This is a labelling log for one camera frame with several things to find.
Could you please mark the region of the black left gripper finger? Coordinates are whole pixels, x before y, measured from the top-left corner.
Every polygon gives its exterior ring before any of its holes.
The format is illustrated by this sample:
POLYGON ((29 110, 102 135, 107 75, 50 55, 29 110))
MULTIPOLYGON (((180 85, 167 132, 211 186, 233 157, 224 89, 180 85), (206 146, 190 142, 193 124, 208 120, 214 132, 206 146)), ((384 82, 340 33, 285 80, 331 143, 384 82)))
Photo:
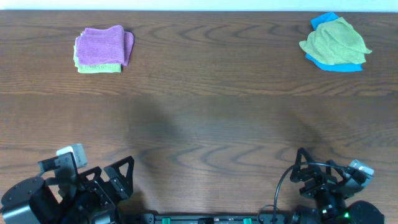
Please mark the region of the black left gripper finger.
POLYGON ((121 200, 129 199, 133 193, 133 170, 134 159, 132 156, 127 156, 104 168, 111 185, 121 200), (127 171, 125 174, 122 174, 120 167, 125 164, 127 164, 127 171))
POLYGON ((101 178, 102 169, 100 167, 94 167, 80 173, 80 185, 82 187, 94 187, 97 186, 97 181, 101 178))

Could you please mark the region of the purple microfiber cloth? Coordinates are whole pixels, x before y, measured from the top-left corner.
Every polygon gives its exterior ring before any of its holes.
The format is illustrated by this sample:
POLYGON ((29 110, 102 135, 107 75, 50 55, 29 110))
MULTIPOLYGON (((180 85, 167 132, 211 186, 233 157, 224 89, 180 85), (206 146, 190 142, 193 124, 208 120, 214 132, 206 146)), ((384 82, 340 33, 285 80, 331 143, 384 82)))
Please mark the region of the purple microfiber cloth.
POLYGON ((76 56, 81 65, 124 62, 124 29, 117 25, 109 29, 85 29, 76 38, 76 56))

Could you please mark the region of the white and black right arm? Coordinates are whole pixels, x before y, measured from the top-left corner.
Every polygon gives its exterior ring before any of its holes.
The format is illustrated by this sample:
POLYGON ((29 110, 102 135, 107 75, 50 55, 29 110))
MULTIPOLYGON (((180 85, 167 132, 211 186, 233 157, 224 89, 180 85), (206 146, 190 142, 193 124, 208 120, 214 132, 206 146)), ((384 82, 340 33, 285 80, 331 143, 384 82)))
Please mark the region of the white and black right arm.
POLYGON ((373 179, 374 170, 353 160, 349 166, 339 168, 333 160, 326 161, 326 168, 316 165, 310 154, 300 148, 295 164, 307 162, 292 170, 290 180, 303 182, 300 195, 315 201, 315 208, 299 206, 290 218, 291 223, 330 224, 384 224, 385 216, 375 205, 359 200, 347 206, 345 200, 362 191, 373 179))

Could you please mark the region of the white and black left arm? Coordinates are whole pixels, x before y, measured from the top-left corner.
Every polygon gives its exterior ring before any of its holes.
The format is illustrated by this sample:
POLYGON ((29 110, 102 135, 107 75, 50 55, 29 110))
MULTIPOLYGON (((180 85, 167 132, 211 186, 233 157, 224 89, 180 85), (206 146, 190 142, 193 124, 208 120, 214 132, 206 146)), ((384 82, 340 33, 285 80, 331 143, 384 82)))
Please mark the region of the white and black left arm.
POLYGON ((39 166, 37 176, 3 195, 1 215, 6 223, 122 223, 118 204, 133 193, 131 156, 82 173, 72 153, 40 161, 39 166))

